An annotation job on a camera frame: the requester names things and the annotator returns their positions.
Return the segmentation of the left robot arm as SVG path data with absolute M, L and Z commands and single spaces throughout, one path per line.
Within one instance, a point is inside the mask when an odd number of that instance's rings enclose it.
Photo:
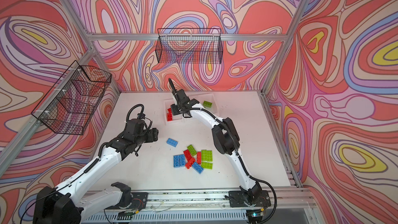
M 108 171 L 141 146 L 158 140 L 159 132 L 146 123 L 144 105 L 136 104 L 127 113 L 123 131 L 103 143 L 98 155 L 69 179 L 43 188 L 33 204 L 35 224 L 80 224 L 109 207 L 128 208 L 133 202 L 130 186 L 115 182 L 100 193 L 86 197 L 87 191 Z

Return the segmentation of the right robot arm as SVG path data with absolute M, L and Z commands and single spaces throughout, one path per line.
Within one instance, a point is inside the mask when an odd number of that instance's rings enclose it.
M 207 110 L 198 100 L 190 99 L 184 90 L 177 90 L 169 79 L 174 104 L 171 105 L 172 115 L 183 115 L 194 118 L 211 129 L 213 144 L 216 150 L 225 155 L 238 176 L 239 187 L 246 204 L 253 205 L 261 196 L 260 182 L 254 179 L 246 169 L 242 158 L 238 132 L 230 118 L 221 118 Z

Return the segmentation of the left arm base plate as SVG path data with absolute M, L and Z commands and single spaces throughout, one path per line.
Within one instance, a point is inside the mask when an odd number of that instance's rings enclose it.
M 115 206 L 116 209 L 145 209 L 148 202 L 147 192 L 132 192 L 131 196 Z

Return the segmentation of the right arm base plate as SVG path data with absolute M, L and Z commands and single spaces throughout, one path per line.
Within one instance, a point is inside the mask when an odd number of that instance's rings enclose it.
M 272 205 L 267 191 L 262 191 L 254 197 L 241 190 L 229 191 L 225 198 L 229 201 L 230 207 L 268 208 Z

